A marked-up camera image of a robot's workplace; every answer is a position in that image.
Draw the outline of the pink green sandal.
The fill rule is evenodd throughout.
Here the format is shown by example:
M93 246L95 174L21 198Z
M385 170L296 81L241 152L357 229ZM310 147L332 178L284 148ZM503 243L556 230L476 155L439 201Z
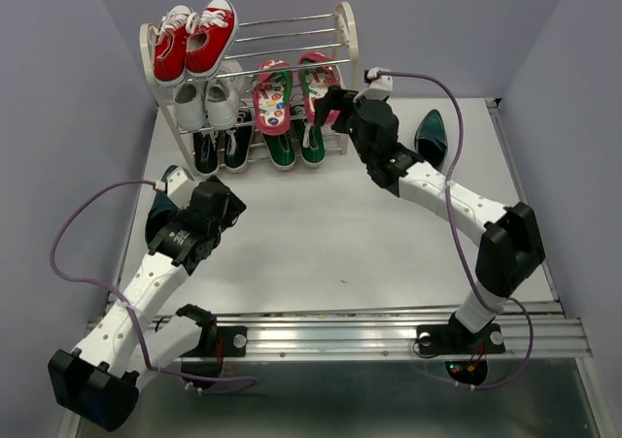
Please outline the pink green sandal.
M311 124L315 123L315 101L323 98L331 86L342 86L341 72L337 66L317 66L317 63L325 62L329 62L328 56L319 51L308 51L298 61L302 65L298 70L298 81L306 118Z
M256 129L263 135L280 136L290 128L293 72L282 59L262 63L253 77Z

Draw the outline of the dark green loafer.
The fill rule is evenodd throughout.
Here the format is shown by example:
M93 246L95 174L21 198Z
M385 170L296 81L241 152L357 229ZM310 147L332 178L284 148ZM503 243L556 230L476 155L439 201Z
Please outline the dark green loafer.
M171 214L175 214L178 207L168 198L166 191L155 194L152 206L147 214L145 223L145 243L150 245L159 230L168 222Z
M415 151L435 170L440 171L448 153L448 141L441 113L429 111L420 122L414 136Z

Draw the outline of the green canvas sneaker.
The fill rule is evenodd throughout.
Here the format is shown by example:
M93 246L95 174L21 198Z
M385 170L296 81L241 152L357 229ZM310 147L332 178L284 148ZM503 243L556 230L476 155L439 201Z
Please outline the green canvas sneaker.
M301 95L296 95L291 104L293 129L299 142L303 162L317 167L326 157L322 129L307 119Z
M272 164L280 171L289 171L294 167L295 152L288 133L262 135Z

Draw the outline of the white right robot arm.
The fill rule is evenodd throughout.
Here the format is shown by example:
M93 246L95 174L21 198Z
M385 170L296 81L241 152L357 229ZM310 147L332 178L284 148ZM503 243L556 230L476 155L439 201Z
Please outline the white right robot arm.
M392 91L380 79L361 91L333 85L313 103L315 122L323 125L336 113L333 130L349 136L376 185L445 219L454 240L467 236L477 246L471 292L447 327L450 345L468 351L545 258L536 214L523 202L503 205L453 182L404 146L388 103Z

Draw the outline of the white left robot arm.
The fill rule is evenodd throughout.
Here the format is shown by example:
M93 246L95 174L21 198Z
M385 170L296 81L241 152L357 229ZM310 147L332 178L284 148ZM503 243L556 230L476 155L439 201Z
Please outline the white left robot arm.
M220 179L197 181L182 167L150 185L156 198L138 269L125 289L104 285L116 297L112 307L72 351L57 351L48 364L56 402L106 431L127 421L155 376L176 376L206 391L226 383L226 356L246 352L246 327L218 327L214 314L192 304L146 332L246 209Z

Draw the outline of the black canvas sneaker left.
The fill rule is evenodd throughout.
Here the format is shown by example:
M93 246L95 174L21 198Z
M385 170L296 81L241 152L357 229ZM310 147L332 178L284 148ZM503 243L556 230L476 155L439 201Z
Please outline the black canvas sneaker left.
M215 130L198 132L192 135L194 166L199 173L212 176L219 169L219 132Z

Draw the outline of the black canvas sneaker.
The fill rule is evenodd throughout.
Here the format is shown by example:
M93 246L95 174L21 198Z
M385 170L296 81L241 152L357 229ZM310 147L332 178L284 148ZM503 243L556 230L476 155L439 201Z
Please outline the black canvas sneaker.
M237 117L238 126L234 126L225 132L225 168L231 173L239 173L247 166L254 136L252 120L251 112L248 109L240 110Z
M199 173L212 176L219 169L219 132L215 130L198 132L192 135L194 166Z

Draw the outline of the black canvas sneaker right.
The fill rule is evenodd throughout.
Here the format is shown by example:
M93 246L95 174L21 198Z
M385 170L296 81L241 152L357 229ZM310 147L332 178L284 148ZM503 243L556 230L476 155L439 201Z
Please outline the black canvas sneaker right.
M252 120L251 112L248 109L240 110L237 117L238 126L234 126L225 132L225 168L231 173L239 173L247 166L254 136Z

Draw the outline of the white sneaker right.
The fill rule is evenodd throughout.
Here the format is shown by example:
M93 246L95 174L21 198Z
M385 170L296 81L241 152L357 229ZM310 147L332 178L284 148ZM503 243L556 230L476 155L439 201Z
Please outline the white sneaker right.
M218 74L223 78L209 81L205 89L205 111L208 125L215 130L228 130L236 122L240 106L240 95L245 84L241 65L234 60L224 61Z

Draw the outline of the white sneaker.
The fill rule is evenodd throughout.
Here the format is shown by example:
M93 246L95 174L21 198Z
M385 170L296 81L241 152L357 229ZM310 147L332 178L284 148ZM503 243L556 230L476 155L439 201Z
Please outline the white sneaker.
M234 60L224 61L218 74L223 78L209 81L205 89L205 111L208 125L215 130L228 130L236 122L240 106L240 95L245 84L241 65Z
M205 83L181 84L174 95L174 114L181 130L197 131L205 126Z

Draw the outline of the white sneaker left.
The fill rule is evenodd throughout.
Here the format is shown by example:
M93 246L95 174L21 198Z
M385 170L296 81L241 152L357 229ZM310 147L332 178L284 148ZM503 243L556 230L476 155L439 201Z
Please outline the white sneaker left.
M174 95L174 114L181 130L197 131L205 126L205 83L181 84Z

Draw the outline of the red canvas sneaker right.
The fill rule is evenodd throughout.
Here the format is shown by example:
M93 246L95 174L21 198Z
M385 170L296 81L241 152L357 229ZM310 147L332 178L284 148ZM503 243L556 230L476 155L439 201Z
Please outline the red canvas sneaker right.
M198 80L212 78L238 33L238 16L229 0L212 0L186 23L186 69Z

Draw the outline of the red canvas sneaker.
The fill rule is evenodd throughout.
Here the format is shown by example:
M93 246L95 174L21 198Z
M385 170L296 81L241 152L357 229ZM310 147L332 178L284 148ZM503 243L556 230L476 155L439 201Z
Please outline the red canvas sneaker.
M212 78L238 33L238 16L229 0L212 0L186 23L186 69L198 80Z
M148 30L148 42L153 48L153 73L162 87L173 87L186 76L187 23L191 13L186 5L174 6L159 25Z

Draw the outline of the red canvas sneaker left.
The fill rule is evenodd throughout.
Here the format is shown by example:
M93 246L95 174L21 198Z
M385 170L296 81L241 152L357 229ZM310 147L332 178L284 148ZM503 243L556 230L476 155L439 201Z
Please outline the red canvas sneaker left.
M148 42L153 48L153 73L162 87L173 87L186 76L187 23L191 13L186 5L174 6L159 25L148 30Z

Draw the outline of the aluminium mounting rail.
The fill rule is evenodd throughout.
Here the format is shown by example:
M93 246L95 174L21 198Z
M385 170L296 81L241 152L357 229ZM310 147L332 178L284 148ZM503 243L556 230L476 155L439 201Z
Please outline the aluminium mounting rail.
M589 358L579 319L557 302L525 305L534 325L532 358ZM327 313L219 315L219 326L247 328L246 362L416 360L414 342L423 325L441 325L452 306Z

